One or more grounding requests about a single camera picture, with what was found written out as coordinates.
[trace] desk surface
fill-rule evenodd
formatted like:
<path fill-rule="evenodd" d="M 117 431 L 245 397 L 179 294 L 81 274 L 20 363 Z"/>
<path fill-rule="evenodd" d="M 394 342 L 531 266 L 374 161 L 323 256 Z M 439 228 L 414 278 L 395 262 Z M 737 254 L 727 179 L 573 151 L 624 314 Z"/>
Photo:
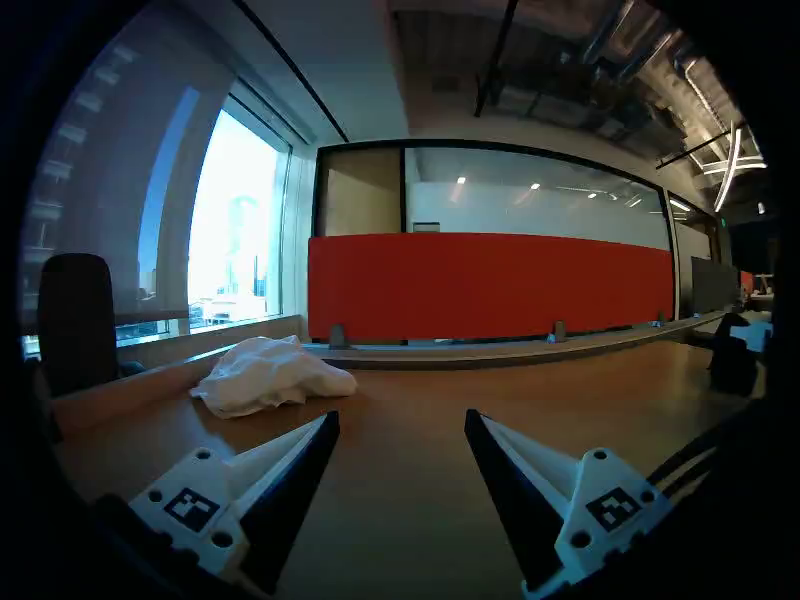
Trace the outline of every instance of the desk surface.
<path fill-rule="evenodd" d="M 236 454 L 338 409 L 339 442 L 279 597 L 516 600 L 522 576 L 467 445 L 466 409 L 573 456 L 607 446 L 646 474 L 746 402 L 708 390 L 709 358 L 654 342 L 504 369 L 361 371 L 349 398 L 229 421 L 184 394 L 56 450 L 87 500 L 130 498 L 197 446 Z"/>

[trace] glass partition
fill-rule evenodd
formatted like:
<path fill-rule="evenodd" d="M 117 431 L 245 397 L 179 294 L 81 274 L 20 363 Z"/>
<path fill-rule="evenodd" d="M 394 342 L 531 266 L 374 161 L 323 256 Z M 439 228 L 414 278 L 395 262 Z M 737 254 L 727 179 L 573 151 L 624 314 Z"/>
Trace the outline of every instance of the glass partition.
<path fill-rule="evenodd" d="M 570 237 L 670 250 L 656 188 L 554 158 L 472 148 L 406 150 L 407 231 Z"/>

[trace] black office chair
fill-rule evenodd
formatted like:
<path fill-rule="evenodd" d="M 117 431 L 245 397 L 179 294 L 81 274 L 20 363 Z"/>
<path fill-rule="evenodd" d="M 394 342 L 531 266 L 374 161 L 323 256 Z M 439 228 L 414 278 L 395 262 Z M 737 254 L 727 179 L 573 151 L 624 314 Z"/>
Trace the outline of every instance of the black office chair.
<path fill-rule="evenodd" d="M 117 361 L 111 275 L 99 256 L 48 259 L 37 319 L 42 368 L 53 396 L 144 371 L 139 363 Z"/>

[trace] crumpled towel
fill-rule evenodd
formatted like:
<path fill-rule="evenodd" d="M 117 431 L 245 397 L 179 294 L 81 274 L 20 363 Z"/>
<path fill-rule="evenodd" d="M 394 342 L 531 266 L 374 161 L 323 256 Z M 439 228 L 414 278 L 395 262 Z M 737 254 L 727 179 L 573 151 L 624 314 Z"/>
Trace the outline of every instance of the crumpled towel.
<path fill-rule="evenodd" d="M 284 402 L 304 404 L 306 395 L 349 396 L 355 391 L 350 373 L 309 354 L 292 335 L 239 342 L 189 393 L 218 417 L 230 419 Z"/>

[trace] desk divider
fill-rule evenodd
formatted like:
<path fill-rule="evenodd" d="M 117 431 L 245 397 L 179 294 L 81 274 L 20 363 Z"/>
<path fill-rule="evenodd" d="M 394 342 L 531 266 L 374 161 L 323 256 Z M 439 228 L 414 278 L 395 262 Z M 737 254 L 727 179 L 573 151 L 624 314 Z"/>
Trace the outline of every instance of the desk divider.
<path fill-rule="evenodd" d="M 309 241 L 309 334 L 327 339 L 570 333 L 673 316 L 668 251 L 540 235 L 400 233 Z"/>

